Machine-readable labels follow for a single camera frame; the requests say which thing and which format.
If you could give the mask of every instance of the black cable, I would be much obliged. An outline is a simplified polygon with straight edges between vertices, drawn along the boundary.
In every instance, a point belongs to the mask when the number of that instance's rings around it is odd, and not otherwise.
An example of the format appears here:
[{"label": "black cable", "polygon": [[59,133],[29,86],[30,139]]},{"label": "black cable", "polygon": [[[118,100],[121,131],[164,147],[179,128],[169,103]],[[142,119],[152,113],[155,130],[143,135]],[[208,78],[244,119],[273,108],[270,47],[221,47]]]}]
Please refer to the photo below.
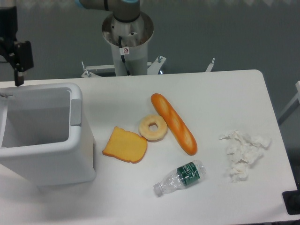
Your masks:
[{"label": "black cable", "polygon": [[106,11],[109,11],[107,0],[104,0],[104,8],[105,8]]},{"label": "black cable", "polygon": [[[120,48],[122,48],[122,37],[121,36],[119,36],[119,49]],[[125,66],[125,69],[126,69],[126,72],[127,72],[127,75],[128,76],[130,76],[131,75],[131,73],[130,73],[130,71],[129,71],[129,69],[127,69],[127,66],[126,66],[126,61],[125,61],[125,57],[124,57],[124,55],[121,55],[121,59],[122,59],[122,62],[124,63],[124,66]]]}]

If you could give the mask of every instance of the tissue paper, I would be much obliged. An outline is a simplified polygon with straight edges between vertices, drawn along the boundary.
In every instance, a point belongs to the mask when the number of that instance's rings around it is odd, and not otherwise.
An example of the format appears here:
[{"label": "tissue paper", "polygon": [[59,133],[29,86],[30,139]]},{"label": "tissue paper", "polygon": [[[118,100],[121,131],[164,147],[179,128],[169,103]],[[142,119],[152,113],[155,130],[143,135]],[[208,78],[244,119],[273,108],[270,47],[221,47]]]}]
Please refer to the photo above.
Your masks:
[{"label": "tissue paper", "polygon": [[226,154],[231,161],[229,174],[232,182],[244,181],[248,178],[249,165],[253,165],[263,156],[270,143],[270,138],[261,136],[250,136],[239,130],[227,132],[220,136],[220,140],[233,140],[231,145],[226,149]]}]

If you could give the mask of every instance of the white plastic container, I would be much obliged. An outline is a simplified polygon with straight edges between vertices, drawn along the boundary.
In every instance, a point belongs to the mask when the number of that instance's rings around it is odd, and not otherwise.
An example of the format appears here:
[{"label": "white plastic container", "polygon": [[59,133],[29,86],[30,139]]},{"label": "white plastic container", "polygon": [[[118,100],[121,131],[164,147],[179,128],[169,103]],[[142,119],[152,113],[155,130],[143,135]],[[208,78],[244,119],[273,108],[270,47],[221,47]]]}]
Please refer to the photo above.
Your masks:
[{"label": "white plastic container", "polygon": [[37,186],[91,181],[94,137],[73,83],[0,89],[0,163]]}]

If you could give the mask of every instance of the baguette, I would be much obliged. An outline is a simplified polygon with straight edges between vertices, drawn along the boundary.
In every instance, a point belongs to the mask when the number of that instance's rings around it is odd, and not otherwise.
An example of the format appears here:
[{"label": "baguette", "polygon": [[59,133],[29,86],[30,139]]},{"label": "baguette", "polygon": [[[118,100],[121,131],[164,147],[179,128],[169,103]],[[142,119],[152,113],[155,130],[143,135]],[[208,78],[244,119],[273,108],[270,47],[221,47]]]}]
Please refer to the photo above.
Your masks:
[{"label": "baguette", "polygon": [[161,94],[155,93],[151,96],[151,102],[158,114],[166,121],[181,148],[191,156],[196,154],[197,142],[194,136],[168,100]]}]

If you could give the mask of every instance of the metal bracket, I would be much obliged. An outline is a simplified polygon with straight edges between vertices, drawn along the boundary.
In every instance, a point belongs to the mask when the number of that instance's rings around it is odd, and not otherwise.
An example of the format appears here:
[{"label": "metal bracket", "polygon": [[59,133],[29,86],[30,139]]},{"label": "metal bracket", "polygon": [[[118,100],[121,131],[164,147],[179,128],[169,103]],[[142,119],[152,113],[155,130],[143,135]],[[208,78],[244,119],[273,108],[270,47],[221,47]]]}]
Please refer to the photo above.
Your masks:
[{"label": "metal bracket", "polygon": [[280,126],[300,105],[300,94],[297,93],[281,111],[277,123]]},{"label": "metal bracket", "polygon": [[[164,65],[166,61],[166,58],[163,56],[158,56],[154,62],[148,62],[148,75],[154,75],[154,74],[163,74],[162,66]],[[83,68],[83,74],[81,77],[83,78],[89,78],[89,77],[101,77],[96,75],[95,73],[113,73],[114,65],[103,65],[103,66],[88,66],[86,67],[83,62],[82,68]]]}]

